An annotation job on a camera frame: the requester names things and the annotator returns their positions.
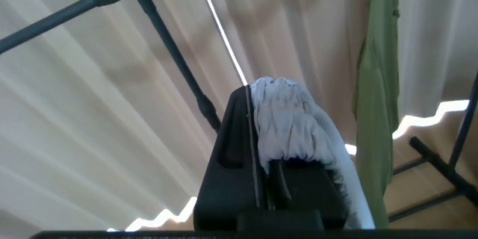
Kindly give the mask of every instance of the clothes rack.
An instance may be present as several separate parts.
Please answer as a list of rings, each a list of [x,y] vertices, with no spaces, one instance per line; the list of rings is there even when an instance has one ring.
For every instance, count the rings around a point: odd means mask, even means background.
[[[440,174],[445,177],[454,187],[455,190],[443,194],[441,196],[435,197],[431,200],[425,201],[419,205],[408,208],[404,211],[393,214],[389,217],[390,222],[399,220],[401,218],[407,217],[411,214],[422,211],[434,205],[438,205],[442,202],[446,202],[450,199],[465,196],[467,197],[475,206],[478,206],[478,192],[477,189],[470,184],[466,179],[460,176],[456,170],[456,162],[458,161],[459,156],[462,153],[463,145],[465,144],[466,137],[470,131],[471,121],[473,120],[473,115],[477,108],[478,102],[478,73],[475,76],[473,87],[471,89],[470,100],[465,113],[465,118],[463,119],[462,127],[459,129],[458,136],[456,137],[455,145],[451,153],[450,161],[448,164],[443,161],[443,159],[435,152],[433,152],[425,143],[423,143],[418,137],[412,137],[410,139],[410,146],[420,153],[421,158],[411,161],[407,164],[402,165],[394,170],[394,176],[400,173],[403,173],[411,168],[415,168],[421,164],[430,163]]]
[[[47,16],[46,18],[41,19],[38,22],[35,22],[17,31],[16,33],[13,33],[1,39],[0,40],[0,55],[10,49],[15,48],[16,46],[19,46],[31,40],[34,37],[37,37],[45,33],[48,30],[53,29],[56,26],[59,26],[60,24],[64,22],[67,22],[77,16],[80,16],[81,14],[89,10],[92,10],[95,7],[102,7],[109,4],[114,4],[118,1],[121,1],[121,0],[78,0],[77,2],[53,13],[52,15]],[[213,103],[211,102],[211,100],[202,92],[201,87],[198,85],[196,79],[194,78],[192,72],[190,71],[188,65],[186,64],[181,52],[179,51],[178,46],[176,45],[169,31],[167,30],[167,27],[164,24],[159,12],[157,11],[153,0],[137,0],[137,1],[139,5],[143,8],[146,15],[151,20],[156,31],[160,35],[169,53],[171,54],[173,60],[175,61],[176,66],[181,71],[181,74],[186,80],[189,88],[191,89],[194,96],[196,97],[196,100],[202,115],[208,120],[211,127],[216,132],[218,132],[221,122],[219,120],[219,117],[217,116],[216,109]],[[473,114],[477,106],[477,100],[478,100],[477,84],[478,84],[478,75],[477,75],[477,78],[475,78],[470,102],[468,105],[468,110],[467,110],[462,128],[459,132],[459,136],[453,148],[453,153],[450,158],[450,163],[446,164],[436,153],[434,153],[418,138],[413,137],[410,140],[410,145],[422,155],[422,158],[416,161],[413,161],[410,164],[406,164],[403,167],[399,167],[394,171],[394,175],[396,175],[398,173],[401,173],[413,167],[416,167],[420,164],[429,162],[431,163],[431,165],[434,166],[434,168],[436,168],[446,179],[448,179],[456,187],[456,190],[452,193],[449,193],[444,196],[425,202],[422,205],[417,205],[413,208],[410,208],[398,214],[392,215],[390,217],[390,221],[395,221],[402,217],[409,216],[410,214],[413,214],[415,212],[421,211],[430,206],[436,205],[440,202],[444,202],[444,201],[447,201],[448,199],[452,199],[454,197],[461,196],[461,195],[465,195],[467,198],[469,198],[470,201],[472,201],[473,204],[478,205],[478,193],[476,188],[470,183],[468,183],[465,179],[463,179],[455,171],[456,162],[462,151],[463,143],[465,142],[465,138],[470,128],[471,120],[473,118]]]

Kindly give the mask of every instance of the green cloth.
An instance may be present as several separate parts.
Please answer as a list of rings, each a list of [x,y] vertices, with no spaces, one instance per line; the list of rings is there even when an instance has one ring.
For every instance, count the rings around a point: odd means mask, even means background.
[[[388,226],[383,195],[393,170],[392,133],[398,127],[398,0],[369,0],[367,37],[358,60],[353,111],[356,166],[378,229]]]

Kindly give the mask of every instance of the gathered fabric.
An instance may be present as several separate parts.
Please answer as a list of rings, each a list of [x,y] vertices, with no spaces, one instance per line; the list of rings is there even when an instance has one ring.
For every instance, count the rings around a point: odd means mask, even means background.
[[[269,77],[258,79],[250,88],[258,132],[258,155],[266,173],[271,160],[300,158],[321,162],[332,172],[332,180],[348,209],[345,229],[374,229],[344,141],[307,89],[287,78],[274,80]]]

